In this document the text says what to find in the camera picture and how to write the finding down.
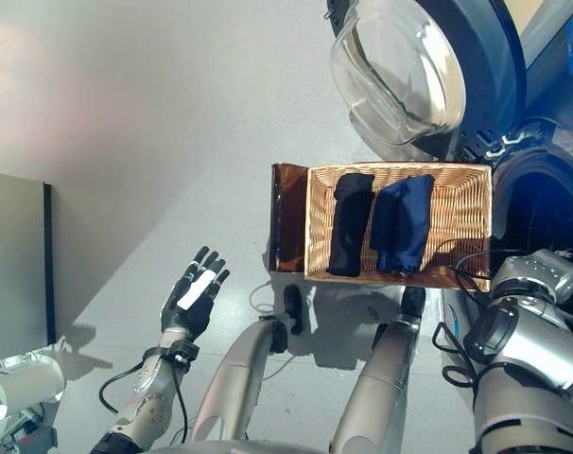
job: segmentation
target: white floor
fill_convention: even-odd
[[[297,279],[264,264],[272,163],[377,160],[331,79],[325,12],[324,0],[0,1],[0,172],[54,186],[69,380],[57,452],[89,452],[111,424],[99,386],[158,340],[159,308],[202,244],[232,276],[182,387],[191,417],[221,355]],[[264,383],[251,437],[328,447],[376,323],[399,301],[400,289],[379,291],[316,287],[307,333],[269,361],[268,375],[280,372]],[[403,451],[466,452],[469,395],[440,377],[435,298],[427,311]],[[180,426],[177,409],[156,446]]]

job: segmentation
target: black cable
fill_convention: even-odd
[[[175,440],[177,440],[177,436],[183,432],[183,428],[180,428],[177,432],[175,432],[175,435],[173,435],[173,438],[171,439],[171,443],[169,443],[169,446],[173,446],[173,444],[175,443]]]
[[[466,378],[466,381],[459,381],[452,376],[450,373],[454,372],[456,374],[462,375]],[[442,368],[442,377],[451,385],[456,386],[457,388],[473,388],[474,387],[474,380],[472,377],[469,376],[469,371],[460,366],[444,366]]]
[[[140,361],[135,366],[131,367],[128,371],[125,371],[122,374],[118,374],[118,375],[113,376],[110,380],[108,380],[106,383],[101,385],[101,388],[99,388],[99,393],[97,394],[97,397],[99,397],[99,402],[101,402],[101,405],[103,405],[106,409],[108,409],[112,413],[117,414],[118,410],[115,409],[112,405],[110,405],[108,403],[108,401],[104,398],[104,391],[106,390],[106,388],[108,388],[109,385],[112,385],[115,381],[118,381],[121,378],[125,378],[127,375],[131,375],[134,372],[139,371],[143,365],[144,365],[144,362]]]
[[[474,279],[490,279],[490,277],[488,276],[477,276],[474,275],[473,273],[466,271],[466,270],[462,270],[460,267],[461,265],[469,260],[472,257],[478,257],[480,255],[485,255],[485,254],[490,254],[490,253],[525,253],[526,251],[522,251],[519,249],[489,249],[486,251],[480,251],[479,253],[470,253],[466,256],[464,256],[461,260],[459,260],[457,262],[457,265],[455,265],[455,267],[449,267],[452,272],[455,274],[455,280],[457,281],[457,284],[459,285],[460,289],[463,290],[465,292],[465,295],[467,296],[467,298],[469,298],[470,300],[472,300],[474,303],[476,303],[479,306],[487,306],[490,303],[490,300],[488,299],[487,293],[482,291],[479,287],[478,284],[476,284],[476,282],[474,281]],[[461,277],[463,279],[465,279],[465,281],[469,284],[469,286],[465,286],[462,281],[461,281]],[[467,289],[467,287],[471,287],[474,291],[476,291],[478,293],[478,295],[480,295],[478,298],[475,297],[474,295],[471,294],[471,292]]]
[[[511,367],[517,367],[517,368],[521,369],[526,374],[532,374],[532,376],[536,376],[535,374],[531,373],[529,370],[523,368],[522,366],[518,366],[517,364],[512,364],[510,362],[505,362],[505,361],[492,362],[488,366],[486,366],[484,369],[479,371],[479,374],[476,375],[476,383],[477,384],[476,384],[475,388],[478,387],[478,383],[479,383],[480,379],[483,378],[486,374],[488,374],[493,369],[498,369],[498,368],[505,369],[506,367],[510,367],[510,366]]]
[[[444,334],[452,342],[452,344],[455,346],[455,348],[450,348],[450,347],[446,347],[446,346],[438,344],[438,335],[440,334],[440,330],[444,331]],[[446,353],[455,353],[455,354],[460,355],[463,358],[463,361],[465,362],[465,369],[467,370],[467,373],[468,373],[468,376],[467,376],[468,381],[473,383],[476,380],[476,377],[478,375],[476,373],[476,368],[474,367],[474,364],[472,364],[471,359],[469,359],[469,355],[467,355],[467,352],[465,352],[465,349],[461,346],[461,344],[459,343],[459,341],[457,340],[457,338],[455,337],[455,335],[453,334],[453,332],[450,330],[450,328],[448,327],[448,325],[446,323],[444,323],[444,322],[438,323],[438,326],[436,327],[436,330],[434,331],[434,335],[431,338],[431,343],[433,343],[434,347],[436,347],[438,350],[442,350],[443,352],[446,352]],[[463,385],[462,382],[460,382],[460,383],[461,383],[461,385],[455,385],[455,386],[461,386],[462,388],[468,388],[468,386]]]
[[[183,396],[182,390],[180,389],[180,383],[177,380],[177,372],[175,371],[175,364],[171,367],[171,375],[173,375],[173,385],[175,385],[175,393],[177,394],[177,398],[180,401],[180,407],[182,408],[182,415],[183,415],[183,435],[182,435],[182,445],[185,442],[185,437],[188,434],[188,413],[185,410],[185,404],[183,403]]]

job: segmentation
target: navy blue folded shirt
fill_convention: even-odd
[[[405,275],[419,270],[430,226],[431,175],[408,177],[379,191],[371,226],[377,269]]]

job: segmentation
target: robot finger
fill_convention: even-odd
[[[217,277],[215,282],[209,286],[209,288],[205,291],[205,294],[209,296],[212,300],[215,300],[215,297],[219,293],[219,289],[221,288],[221,284],[228,278],[230,272],[228,270],[224,270],[221,274]]]
[[[204,261],[204,263],[202,264],[202,266],[200,266],[198,272],[196,273],[196,275],[194,276],[194,280],[198,281],[199,278],[202,276],[202,274],[207,271],[210,270],[211,267],[215,268],[217,267],[216,262],[217,262],[217,258],[219,257],[219,253],[217,251],[213,251],[208,257],[207,259]]]
[[[194,256],[193,262],[200,263],[204,258],[204,256],[207,255],[208,253],[209,253],[209,247],[202,246],[200,250],[197,252],[197,254]]]
[[[221,271],[221,269],[224,267],[225,264],[226,264],[226,261],[223,258],[221,258],[221,259],[213,262],[211,265],[209,265],[208,269],[210,271],[214,271],[215,274],[218,274]]]
[[[183,274],[182,277],[183,280],[192,282],[192,280],[196,277],[196,274],[199,270],[200,262],[202,261],[204,256],[207,255],[208,253],[209,253],[208,246],[202,246],[200,248],[200,250],[194,256],[194,259],[188,265],[188,268],[186,268],[185,273]]]

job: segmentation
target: wicker basket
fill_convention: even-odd
[[[374,175],[373,192],[406,178],[430,174],[434,177],[431,195],[431,227],[419,272],[408,278],[376,271],[377,253],[369,247],[374,201],[361,253],[358,277],[341,277],[326,272],[331,253],[331,234],[339,177],[357,172]],[[416,287],[457,288],[449,267],[470,253],[485,251],[490,245],[492,187],[488,166],[443,163],[366,163],[346,166],[312,167],[307,175],[305,216],[306,279],[352,283],[384,283]],[[487,254],[465,261],[464,270],[488,276]],[[490,282],[476,279],[488,290]]]

